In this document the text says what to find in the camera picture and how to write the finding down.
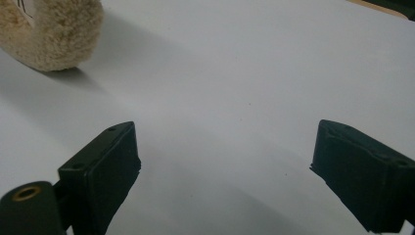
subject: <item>table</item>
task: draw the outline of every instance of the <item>table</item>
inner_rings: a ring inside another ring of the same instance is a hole
[[[108,234],[367,234],[308,169],[317,124],[414,159],[414,22],[335,0],[103,4],[76,70],[0,51],[1,195],[55,183],[92,138],[133,120],[143,167]]]

